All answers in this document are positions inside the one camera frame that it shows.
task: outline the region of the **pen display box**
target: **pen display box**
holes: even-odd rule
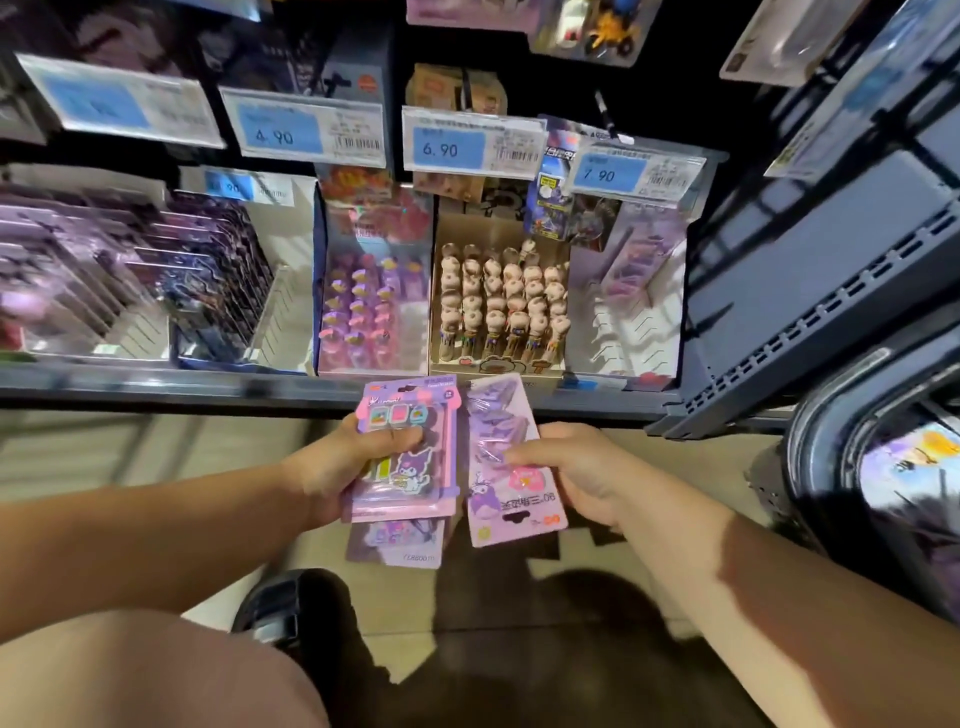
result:
[[[528,238],[517,220],[442,213],[434,247],[431,374],[517,372],[528,384],[555,387],[569,330],[569,255],[565,243]]]
[[[402,186],[393,199],[371,202],[326,206],[315,371],[425,375],[433,200]]]

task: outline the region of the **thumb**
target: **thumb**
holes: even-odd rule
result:
[[[570,438],[527,440],[506,451],[511,465],[537,465],[544,468],[562,468],[569,462]]]
[[[353,436],[354,451],[364,460],[376,460],[395,452],[406,452],[415,448],[423,439],[423,428],[378,429],[366,434],[355,432]]]

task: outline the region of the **display box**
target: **display box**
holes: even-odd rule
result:
[[[522,221],[462,214],[459,211],[451,211],[462,209],[462,205],[451,201],[451,206],[444,207],[444,203],[441,203],[441,212],[438,215],[433,254],[432,289],[434,293],[430,308],[430,374],[455,374],[462,379],[473,379],[479,376],[517,372],[527,386],[555,388],[564,373],[563,344],[559,346],[553,362],[545,361],[541,357],[542,349],[540,349],[530,361],[525,363],[521,361],[519,356],[519,352],[523,349],[522,341],[517,348],[516,356],[505,355],[506,337],[508,335],[508,331],[505,330],[501,341],[495,348],[495,353],[484,355],[484,350],[487,348],[484,342],[488,331],[486,325],[483,325],[477,331],[477,344],[473,351],[473,354],[479,353],[479,355],[471,355],[464,351],[463,334],[465,332],[461,326],[456,336],[452,357],[447,360],[441,358],[440,330],[441,311],[443,309],[441,303],[443,292],[441,263],[444,257],[444,246],[448,244],[456,246],[461,259],[463,259],[464,250],[467,246],[475,246],[482,255],[485,255],[484,252],[496,252],[503,255],[504,251],[509,248],[519,251],[523,242],[528,239],[523,230]],[[569,246],[565,243],[539,238],[536,240],[536,244],[537,252],[540,254],[541,267],[564,266],[569,261]]]

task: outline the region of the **hand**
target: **hand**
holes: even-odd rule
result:
[[[555,468],[565,502],[584,518],[620,530],[613,497],[636,485],[649,466],[589,425],[550,423],[540,427],[540,437],[507,450],[507,462]]]
[[[406,452],[423,438],[420,427],[378,429],[361,434],[357,417],[347,415],[333,432],[299,449],[280,463],[291,486],[310,497],[306,528],[319,528],[340,518],[340,494],[367,463]]]

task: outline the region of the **price label holder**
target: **price label holder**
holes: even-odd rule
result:
[[[16,54],[64,129],[223,149],[200,83]]]
[[[383,106],[221,86],[244,157],[387,166]]]
[[[204,167],[206,194],[260,205],[293,207],[294,184],[286,175]]]
[[[676,207],[706,163],[706,157],[589,139],[573,159],[564,194]]]
[[[403,167],[412,172],[532,180],[546,149],[546,121],[403,107]]]

